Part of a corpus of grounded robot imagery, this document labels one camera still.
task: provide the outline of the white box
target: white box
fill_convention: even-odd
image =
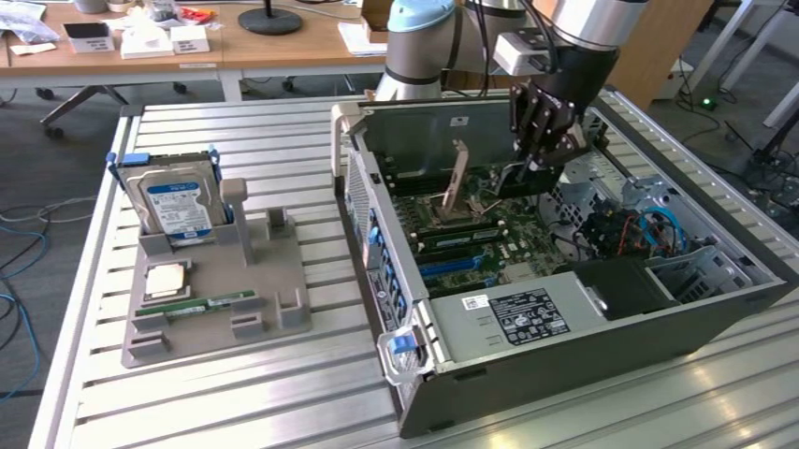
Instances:
[[[666,82],[663,83],[663,87],[660,88],[660,92],[658,96],[654,98],[655,100],[671,100],[676,97],[676,93],[682,89],[687,78],[691,77],[691,73],[694,73],[694,67],[686,61],[683,61],[682,67],[679,63],[679,59],[672,65],[672,72],[670,73]]]
[[[169,29],[172,49],[177,54],[211,51],[204,26],[173,26]]]
[[[64,23],[64,31],[76,53],[113,51],[113,37],[104,23]]]
[[[157,58],[172,56],[172,43],[165,31],[157,27],[129,28],[123,32],[123,59]]]

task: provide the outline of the table leg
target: table leg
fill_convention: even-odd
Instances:
[[[724,30],[722,30],[722,34],[715,39],[715,42],[712,42],[711,49],[706,53],[704,58],[702,58],[702,61],[699,62],[699,65],[696,66],[696,69],[694,70],[694,73],[688,78],[688,87],[691,88],[691,90],[696,89],[699,81],[702,81],[706,74],[708,73],[712,63],[719,57],[719,54],[722,54],[722,50],[724,49],[724,47],[727,47],[727,44],[732,39],[732,35],[740,27],[742,22],[747,18],[751,9],[755,7],[755,2],[756,0],[743,0],[740,7],[738,7],[738,9],[735,10],[735,14],[731,17],[730,22],[724,27]]]
[[[239,81],[244,79],[241,70],[220,70],[220,82],[223,84],[224,101],[244,101]]]
[[[783,101],[779,102],[776,108],[771,112],[767,119],[763,121],[763,125],[768,128],[780,126],[786,122],[786,117],[799,108],[799,82],[794,85]]]
[[[735,65],[732,72],[724,79],[724,84],[722,84],[722,89],[726,89],[726,90],[732,89],[732,86],[735,85],[738,80],[740,80],[740,76],[747,71],[747,68],[750,68],[754,58],[756,58],[758,53],[760,53],[760,50],[763,49],[763,47],[766,47],[766,44],[768,44],[771,36],[774,36],[774,32],[778,30],[783,21],[787,19],[787,17],[791,17],[791,16],[792,16],[792,14],[790,12],[780,11],[776,14],[776,17],[774,17],[774,20],[768,23],[768,25],[766,25],[766,28],[763,28],[760,35],[758,36],[755,41],[751,43],[751,47],[747,50],[747,52],[744,53],[743,58],[740,58],[740,61]]]

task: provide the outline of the black wire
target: black wire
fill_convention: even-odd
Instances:
[[[488,47],[488,30],[486,28],[486,10],[483,0],[474,0],[475,16],[478,17],[479,37],[483,45],[483,80],[478,96],[488,95],[488,68],[491,66],[491,50]]]
[[[24,205],[24,206],[15,206],[12,208],[7,208],[0,210],[0,215],[5,214],[7,212],[12,211],[12,210],[19,210],[19,209],[37,209],[41,210],[44,208],[44,206],[33,206],[33,205]],[[49,229],[49,213],[47,215],[43,216],[43,218],[45,218],[45,225],[41,229],[41,231],[39,231],[39,234],[41,234],[43,236],[48,233],[48,229]],[[23,251],[20,251],[15,257],[12,257],[3,265],[0,265],[0,270],[3,270],[3,268],[5,268],[8,265],[11,265],[13,263],[13,261],[16,259],[19,259],[28,251],[29,249],[36,245],[36,243],[39,243],[41,239],[39,238],[33,238],[32,242],[29,243],[29,245],[23,249]]]
[[[566,241],[567,243],[571,243],[578,249],[586,250],[586,251],[594,251],[594,248],[586,246],[586,245],[580,245],[579,243],[576,243],[576,241],[574,239],[568,239],[566,237],[559,236],[555,232],[551,234],[554,239],[558,239],[560,241]]]
[[[466,92],[463,92],[463,91],[459,91],[458,89],[452,89],[452,88],[450,88],[450,87],[444,87],[444,88],[442,88],[442,90],[443,90],[444,92],[455,92],[455,93],[456,93],[458,95],[460,95],[460,96],[471,96],[471,95],[468,95]]]
[[[13,337],[16,337],[17,332],[20,331],[20,327],[23,324],[23,307],[24,306],[23,306],[23,303],[20,302],[19,296],[15,295],[13,288],[11,287],[9,281],[0,277],[0,282],[3,282],[3,284],[5,285],[5,288],[9,291],[11,297],[13,297],[13,299],[15,299],[13,305],[15,305],[15,309],[16,309],[16,321],[13,322],[13,328],[11,329],[9,335],[3,340],[3,343],[0,343],[0,351],[3,351],[3,349],[9,345],[11,341],[13,340]]]
[[[555,47],[555,38],[552,37],[552,32],[547,27],[543,17],[540,16],[540,11],[538,11],[536,6],[534,5],[534,0],[522,0],[522,5],[524,6],[524,9],[527,9],[530,15],[534,17],[536,27],[547,40],[547,51],[550,52],[550,70],[547,70],[547,73],[552,75],[560,68],[560,61],[558,60],[558,48]]]
[[[265,81],[255,81],[251,78],[244,78],[244,80],[255,82],[256,84],[267,84],[269,81],[272,81],[272,77],[267,78]]]
[[[679,71],[680,71],[680,75],[682,75],[682,78],[683,78],[683,88],[687,90],[687,92],[684,92],[683,88],[680,88],[680,90],[679,90],[679,98],[678,98],[678,100],[674,103],[675,103],[675,105],[680,109],[686,110],[691,114],[698,115],[699,117],[703,117],[703,118],[708,119],[712,122],[712,127],[711,128],[707,128],[707,129],[703,129],[700,131],[696,131],[695,133],[692,133],[692,134],[690,134],[690,135],[687,135],[687,136],[683,137],[683,139],[680,140],[680,143],[683,145],[687,145],[688,141],[691,139],[698,138],[699,136],[702,136],[704,134],[708,134],[712,131],[718,130],[722,127],[722,123],[718,120],[715,120],[715,118],[711,117],[708,114],[706,114],[706,113],[703,113],[703,112],[700,112],[700,111],[698,111],[698,110],[694,109],[694,93],[692,93],[692,90],[691,90],[691,85],[688,84],[688,77],[686,76],[686,70],[683,68],[683,57],[682,57],[682,55],[679,57]]]
[[[7,213],[11,210],[17,210],[17,209],[39,209],[41,210],[43,207],[41,206],[32,206],[32,205],[25,205],[25,206],[15,206],[12,208],[7,208],[4,210],[0,210],[0,214]],[[45,236],[48,234],[48,230],[49,230],[49,212],[43,215],[43,218],[45,219],[45,224],[41,228],[41,231],[39,232],[39,234],[41,234],[43,236]],[[11,343],[11,341],[13,340],[13,337],[16,337],[16,334],[20,331],[20,327],[23,324],[23,310],[25,309],[25,304],[23,302],[23,299],[19,297],[19,295],[16,294],[16,292],[13,291],[13,287],[11,286],[9,280],[5,279],[5,277],[3,276],[3,268],[5,268],[11,263],[13,263],[13,261],[16,259],[19,259],[29,250],[31,248],[33,248],[33,246],[36,245],[36,243],[40,241],[39,238],[35,238],[33,241],[31,242],[31,244],[23,249],[23,251],[20,251],[4,264],[3,266],[0,266],[0,282],[3,283],[3,285],[5,286],[5,289],[9,292],[11,297],[13,297],[15,302],[12,303],[12,305],[9,306],[9,308],[7,309],[7,311],[3,313],[3,316],[0,316],[0,320],[3,320],[9,314],[11,311],[13,309],[16,309],[16,321],[13,323],[13,328],[11,330],[9,335],[7,336],[7,338],[3,340],[3,342],[0,343],[0,351],[3,351],[3,349],[8,346],[8,344]]]
[[[724,81],[724,78],[727,77],[727,74],[732,70],[732,66],[735,65],[735,62],[738,61],[738,58],[740,58],[740,55],[744,54],[744,52],[750,49],[751,44],[754,44],[754,41],[756,40],[758,36],[760,36],[760,33],[766,29],[766,25],[768,25],[770,22],[774,20],[774,18],[776,17],[776,14],[779,14],[779,11],[783,10],[783,7],[786,6],[787,3],[788,3],[788,0],[784,0],[783,4],[779,6],[779,8],[774,11],[774,13],[770,15],[767,20],[763,22],[763,25],[760,25],[760,28],[758,29],[755,34],[751,35],[750,37],[747,37],[747,39],[744,40],[744,43],[747,45],[744,46],[743,49],[740,49],[740,51],[735,54],[735,56],[732,56],[732,59],[730,60],[730,63],[727,64],[727,68],[724,69],[724,71],[722,72],[722,75],[719,76],[719,78],[716,80],[715,90],[720,94],[730,96],[730,98],[724,98],[724,97],[722,97],[722,98],[724,98],[724,101],[727,101],[728,103],[731,103],[734,105],[738,104],[738,97],[735,96],[735,94],[731,91],[728,91],[727,89],[724,89],[722,87],[722,83]]]

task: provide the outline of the robotic arm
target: robotic arm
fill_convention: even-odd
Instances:
[[[436,98],[440,71],[483,72],[488,54],[514,76],[515,164],[500,175],[499,197],[547,192],[563,165],[588,150],[578,118],[614,70],[648,0],[558,0],[546,22],[534,0],[395,0],[386,75],[376,99]],[[527,15],[535,27],[524,27]]]

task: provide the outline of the green circuit board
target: green circuit board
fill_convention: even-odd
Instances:
[[[488,169],[467,172],[450,213],[442,211],[440,193],[394,197],[431,297],[550,276],[566,263],[531,198],[499,200],[486,188],[490,173]],[[488,236],[490,241],[479,243],[472,236]],[[424,276],[427,267],[450,263],[447,255],[452,260],[479,256],[482,262],[478,268]],[[436,261],[426,263],[430,257]]]

